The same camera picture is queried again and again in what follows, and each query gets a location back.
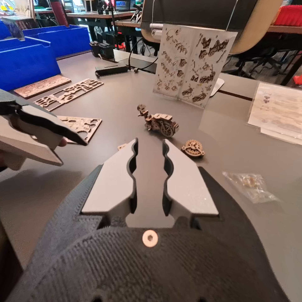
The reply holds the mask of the reddish wooden parts sheet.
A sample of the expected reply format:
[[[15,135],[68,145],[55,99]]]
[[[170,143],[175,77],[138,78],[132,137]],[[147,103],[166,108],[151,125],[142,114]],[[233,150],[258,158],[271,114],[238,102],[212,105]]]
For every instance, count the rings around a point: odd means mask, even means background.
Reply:
[[[63,77],[61,75],[56,75],[38,82],[35,82],[24,87],[14,89],[14,92],[19,96],[29,99],[34,96],[40,95],[44,92],[50,91],[54,88],[60,87],[62,85],[68,84],[71,79]]]

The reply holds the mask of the wooden wheel assembly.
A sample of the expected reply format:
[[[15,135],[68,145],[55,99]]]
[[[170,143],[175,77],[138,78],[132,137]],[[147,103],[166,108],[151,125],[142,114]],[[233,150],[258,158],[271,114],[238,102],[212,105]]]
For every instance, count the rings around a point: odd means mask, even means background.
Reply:
[[[197,140],[188,140],[182,146],[181,151],[189,157],[198,158],[205,155],[202,144]]]

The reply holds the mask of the black office chair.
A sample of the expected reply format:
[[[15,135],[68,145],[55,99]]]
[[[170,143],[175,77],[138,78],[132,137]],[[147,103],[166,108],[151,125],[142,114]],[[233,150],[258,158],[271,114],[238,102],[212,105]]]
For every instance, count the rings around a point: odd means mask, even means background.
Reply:
[[[253,47],[248,51],[235,55],[235,57],[238,58],[238,61],[236,63],[237,69],[231,70],[228,73],[234,76],[254,79],[252,77],[253,73],[260,74],[264,68],[269,70],[275,68],[277,70],[275,74],[278,74],[278,72],[282,69],[282,66],[287,62],[286,56],[289,53],[288,51],[286,51],[285,54],[281,57],[281,59],[276,60],[273,57],[278,52],[278,49],[274,47]],[[249,72],[245,72],[243,70],[247,62],[252,62],[255,64]]]

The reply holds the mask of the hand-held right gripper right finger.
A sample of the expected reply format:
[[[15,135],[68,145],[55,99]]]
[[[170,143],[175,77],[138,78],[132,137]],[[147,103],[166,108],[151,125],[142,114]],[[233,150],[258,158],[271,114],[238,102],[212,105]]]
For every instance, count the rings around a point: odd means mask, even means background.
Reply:
[[[195,217],[219,217],[219,211],[196,163],[167,139],[162,142],[162,154],[167,175],[162,198],[165,216],[170,215],[175,220],[185,217],[189,221]]]

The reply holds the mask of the white monitor stand base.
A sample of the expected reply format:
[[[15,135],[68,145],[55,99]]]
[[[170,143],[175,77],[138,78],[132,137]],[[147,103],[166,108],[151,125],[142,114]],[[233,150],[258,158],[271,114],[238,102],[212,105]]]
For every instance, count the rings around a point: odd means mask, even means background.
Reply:
[[[223,79],[218,78],[211,92],[210,97],[214,96],[217,93],[217,91],[224,85],[224,83],[225,81]]]

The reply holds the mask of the wooden table with black legs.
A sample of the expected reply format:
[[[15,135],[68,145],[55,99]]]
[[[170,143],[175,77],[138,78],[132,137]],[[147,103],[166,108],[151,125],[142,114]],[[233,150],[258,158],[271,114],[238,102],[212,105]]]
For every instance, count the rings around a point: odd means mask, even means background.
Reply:
[[[275,32],[275,33],[283,33],[283,34],[297,34],[300,35],[302,34],[302,27],[297,27],[297,26],[279,26],[279,25],[272,25],[269,27],[267,32]],[[289,81],[293,78],[297,70],[300,68],[302,64],[302,58],[301,54],[300,57],[296,60],[296,62],[293,64],[292,68],[289,70],[287,73],[286,77],[282,80],[281,86],[286,86]]]

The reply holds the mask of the wooden sheet with round holes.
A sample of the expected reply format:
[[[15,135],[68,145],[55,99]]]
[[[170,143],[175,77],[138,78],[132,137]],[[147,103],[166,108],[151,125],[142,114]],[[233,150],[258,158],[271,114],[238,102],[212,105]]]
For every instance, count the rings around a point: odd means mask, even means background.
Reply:
[[[79,134],[88,144],[102,123],[100,118],[57,116],[63,123]]]

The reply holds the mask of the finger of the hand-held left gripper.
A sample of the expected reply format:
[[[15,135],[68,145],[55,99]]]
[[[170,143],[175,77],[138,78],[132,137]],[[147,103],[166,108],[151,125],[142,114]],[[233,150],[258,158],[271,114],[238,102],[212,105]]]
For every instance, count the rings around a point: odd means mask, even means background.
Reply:
[[[55,166],[63,165],[63,161],[49,146],[34,140],[29,134],[14,129],[4,117],[1,117],[0,149],[1,168],[18,171],[26,159]]]
[[[39,143],[51,150],[55,150],[63,138],[83,146],[88,144],[57,116],[31,105],[11,104],[11,122],[17,130],[35,136]]]

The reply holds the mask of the wooden motorcycle model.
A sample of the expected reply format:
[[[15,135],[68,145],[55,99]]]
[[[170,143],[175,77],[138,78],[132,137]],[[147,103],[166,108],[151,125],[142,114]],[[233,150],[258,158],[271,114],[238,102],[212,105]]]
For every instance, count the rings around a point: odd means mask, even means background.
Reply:
[[[138,116],[144,118],[144,126],[148,131],[157,131],[164,137],[171,138],[179,130],[179,124],[172,121],[172,115],[160,113],[149,115],[144,104],[139,104],[137,110],[139,111]]]

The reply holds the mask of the flat black box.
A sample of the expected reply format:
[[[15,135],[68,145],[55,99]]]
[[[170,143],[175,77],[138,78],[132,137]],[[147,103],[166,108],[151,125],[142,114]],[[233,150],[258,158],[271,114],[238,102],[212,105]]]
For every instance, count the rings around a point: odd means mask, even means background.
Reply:
[[[110,66],[96,67],[95,75],[97,78],[100,78],[114,74],[126,73],[128,70],[128,66],[116,63]]]

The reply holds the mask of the person's leg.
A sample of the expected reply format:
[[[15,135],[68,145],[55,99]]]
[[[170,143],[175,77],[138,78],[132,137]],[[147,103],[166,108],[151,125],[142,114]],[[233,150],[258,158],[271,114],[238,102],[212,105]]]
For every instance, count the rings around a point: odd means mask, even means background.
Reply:
[[[12,291],[24,269],[19,262],[17,255],[7,237],[7,234],[0,224],[0,290],[1,300],[5,300]]]

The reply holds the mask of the black battery charger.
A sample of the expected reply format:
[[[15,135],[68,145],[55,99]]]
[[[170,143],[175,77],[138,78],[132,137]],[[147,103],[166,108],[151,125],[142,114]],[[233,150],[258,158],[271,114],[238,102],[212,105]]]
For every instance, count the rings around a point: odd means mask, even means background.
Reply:
[[[94,57],[99,57],[99,55],[106,59],[113,59],[115,57],[114,48],[110,44],[91,41],[89,45]]]

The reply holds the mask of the wooden sheet with rectangular cut-outs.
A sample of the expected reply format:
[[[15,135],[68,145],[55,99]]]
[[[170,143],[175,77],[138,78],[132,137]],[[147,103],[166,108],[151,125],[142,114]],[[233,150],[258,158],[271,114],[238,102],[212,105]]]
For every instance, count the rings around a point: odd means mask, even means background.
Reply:
[[[101,81],[87,78],[49,96],[44,96],[33,103],[51,112],[102,85],[104,85],[104,83]]]

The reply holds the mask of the red plastic bin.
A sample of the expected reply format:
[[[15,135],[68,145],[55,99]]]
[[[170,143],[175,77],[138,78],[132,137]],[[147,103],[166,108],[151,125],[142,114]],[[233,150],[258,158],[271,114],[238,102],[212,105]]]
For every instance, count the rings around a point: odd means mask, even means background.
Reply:
[[[301,27],[302,5],[281,6],[272,25]]]

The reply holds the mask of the clear plastic parts bag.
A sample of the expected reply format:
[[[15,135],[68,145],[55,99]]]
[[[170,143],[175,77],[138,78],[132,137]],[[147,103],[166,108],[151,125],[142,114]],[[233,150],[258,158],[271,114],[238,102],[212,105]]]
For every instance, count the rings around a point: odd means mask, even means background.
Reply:
[[[267,190],[266,183],[260,174],[222,172],[228,182],[254,204],[280,202]]]

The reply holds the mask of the instruction sheet in clear stand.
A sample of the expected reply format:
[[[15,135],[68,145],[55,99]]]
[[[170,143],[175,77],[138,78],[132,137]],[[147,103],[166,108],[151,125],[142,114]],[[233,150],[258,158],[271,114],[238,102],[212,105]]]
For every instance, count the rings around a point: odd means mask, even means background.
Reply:
[[[153,93],[205,109],[237,34],[163,24]]]

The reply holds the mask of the long wooden background table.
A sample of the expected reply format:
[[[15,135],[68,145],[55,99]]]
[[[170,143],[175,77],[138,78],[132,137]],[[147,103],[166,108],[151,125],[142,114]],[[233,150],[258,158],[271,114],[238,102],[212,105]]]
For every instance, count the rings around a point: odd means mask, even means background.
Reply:
[[[130,21],[133,16],[134,11],[126,12],[114,12],[115,23],[118,21],[125,23]],[[79,13],[67,13],[68,18],[74,19],[76,25],[88,25],[88,26],[98,26],[107,27],[107,23],[112,22],[112,14],[98,14],[97,12],[79,12]]]

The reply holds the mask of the paper in plastic sleeve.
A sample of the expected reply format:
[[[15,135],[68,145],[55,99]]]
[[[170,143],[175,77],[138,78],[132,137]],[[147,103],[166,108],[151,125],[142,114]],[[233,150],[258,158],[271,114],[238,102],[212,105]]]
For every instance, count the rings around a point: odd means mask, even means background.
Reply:
[[[302,145],[301,89],[259,82],[247,123],[262,134]]]

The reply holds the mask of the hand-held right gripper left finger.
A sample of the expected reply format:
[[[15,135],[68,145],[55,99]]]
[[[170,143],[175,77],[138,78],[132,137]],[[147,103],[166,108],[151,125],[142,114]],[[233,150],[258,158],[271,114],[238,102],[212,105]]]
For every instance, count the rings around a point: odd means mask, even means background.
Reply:
[[[137,184],[133,172],[137,168],[138,138],[107,159],[82,207],[84,215],[126,218],[137,209]]]

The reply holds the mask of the grey desk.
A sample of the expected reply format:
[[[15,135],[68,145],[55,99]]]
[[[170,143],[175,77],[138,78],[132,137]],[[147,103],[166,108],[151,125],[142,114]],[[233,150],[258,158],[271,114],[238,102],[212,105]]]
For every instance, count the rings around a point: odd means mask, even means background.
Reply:
[[[60,116],[100,118],[88,146],[57,148],[62,167],[26,160],[20,171],[1,173],[1,223],[23,269],[47,221],[66,195],[117,147],[139,140],[137,209],[126,218],[130,227],[171,227],[162,210],[164,171],[162,137],[148,132],[137,105],[149,113],[173,116],[179,131],[171,142],[181,148],[190,139],[202,143],[197,161],[245,211],[266,250],[274,273],[291,301],[301,301],[301,146],[260,133],[248,125],[258,82],[222,75],[223,90],[206,109],[153,93],[155,75],[133,71],[106,76],[101,87],[56,109]],[[260,174],[280,202],[254,204],[239,193],[222,172]]]

